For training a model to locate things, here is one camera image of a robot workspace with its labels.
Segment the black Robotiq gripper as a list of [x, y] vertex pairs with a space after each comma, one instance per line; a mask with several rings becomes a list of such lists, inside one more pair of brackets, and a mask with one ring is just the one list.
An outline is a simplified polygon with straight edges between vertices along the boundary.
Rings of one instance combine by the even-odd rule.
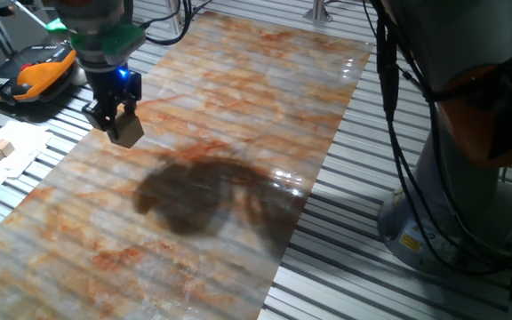
[[82, 108], [82, 113], [94, 129], [106, 132], [112, 142], [119, 139], [116, 113], [123, 104], [124, 113], [135, 116], [137, 102], [142, 97], [142, 75], [127, 65], [107, 72], [87, 72], [93, 101]]

